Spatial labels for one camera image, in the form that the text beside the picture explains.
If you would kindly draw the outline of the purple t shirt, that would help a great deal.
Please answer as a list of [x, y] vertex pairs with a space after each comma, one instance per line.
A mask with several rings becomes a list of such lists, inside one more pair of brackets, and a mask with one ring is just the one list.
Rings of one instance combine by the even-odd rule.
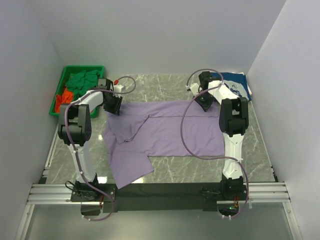
[[150, 174], [150, 157], [223, 156], [219, 107], [189, 101], [131, 102], [107, 114], [103, 133], [109, 167], [121, 189]]

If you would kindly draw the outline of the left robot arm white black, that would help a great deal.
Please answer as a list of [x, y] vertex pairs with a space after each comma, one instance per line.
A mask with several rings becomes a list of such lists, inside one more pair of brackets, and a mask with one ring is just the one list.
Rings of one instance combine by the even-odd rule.
[[76, 170], [76, 180], [71, 189], [71, 200], [74, 202], [110, 202], [113, 199], [112, 193], [107, 196], [104, 185], [99, 183], [90, 160], [88, 141], [92, 136], [91, 111], [103, 106], [105, 111], [118, 116], [123, 100], [121, 94], [125, 90], [126, 87], [120, 85], [118, 79], [100, 78], [97, 86], [83, 96], [60, 106], [58, 136], [67, 145]]

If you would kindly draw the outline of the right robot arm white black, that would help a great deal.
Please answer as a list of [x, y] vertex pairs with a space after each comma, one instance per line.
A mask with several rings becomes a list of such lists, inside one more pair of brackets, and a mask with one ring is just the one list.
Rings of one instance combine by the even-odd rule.
[[[214, 102], [220, 104], [219, 129], [223, 133], [225, 156], [242, 160], [242, 144], [249, 127], [249, 107], [245, 97], [238, 96], [221, 83], [221, 78], [209, 71], [199, 74], [198, 89], [194, 94], [211, 89], [198, 96], [195, 101], [207, 112]], [[230, 200], [244, 189], [241, 166], [232, 159], [226, 159], [222, 171], [219, 193], [222, 198]]]

